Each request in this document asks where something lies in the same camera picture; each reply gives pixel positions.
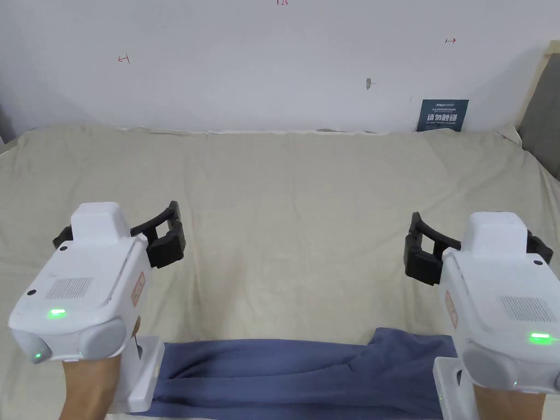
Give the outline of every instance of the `human hand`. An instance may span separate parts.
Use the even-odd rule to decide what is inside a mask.
[[[132,335],[140,328],[140,317]],[[62,362],[66,401],[60,420],[102,420],[115,398],[121,355],[102,360]]]

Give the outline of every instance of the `green led light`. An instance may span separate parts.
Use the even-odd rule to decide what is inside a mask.
[[[64,318],[66,316],[65,309],[51,309],[49,311],[49,318],[57,319],[57,318]]]
[[[536,344],[538,346],[551,346],[556,341],[560,341],[560,339],[552,338],[550,334],[538,334],[538,337],[535,337],[535,334],[531,334],[529,337],[529,343]]]

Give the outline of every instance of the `folded fabric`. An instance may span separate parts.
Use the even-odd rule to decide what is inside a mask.
[[[442,418],[432,375],[451,337],[378,328],[365,346],[294,340],[166,344],[143,416],[217,420]]]

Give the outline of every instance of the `beige bedsheet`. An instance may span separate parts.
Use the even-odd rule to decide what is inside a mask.
[[[413,211],[458,239],[472,212],[515,212],[560,251],[559,182],[515,131],[500,132],[25,134],[0,156],[2,419],[55,419],[61,408],[60,364],[28,363],[7,320],[80,203],[116,201],[131,225],[180,204],[185,258],[153,272],[141,334],[366,343],[377,326],[444,333],[435,288],[404,275]]]

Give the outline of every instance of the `white wall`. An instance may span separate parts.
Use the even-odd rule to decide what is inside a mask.
[[[464,128],[489,129],[560,38],[558,0],[288,1],[2,0],[2,135],[412,130],[424,98],[470,99]]]

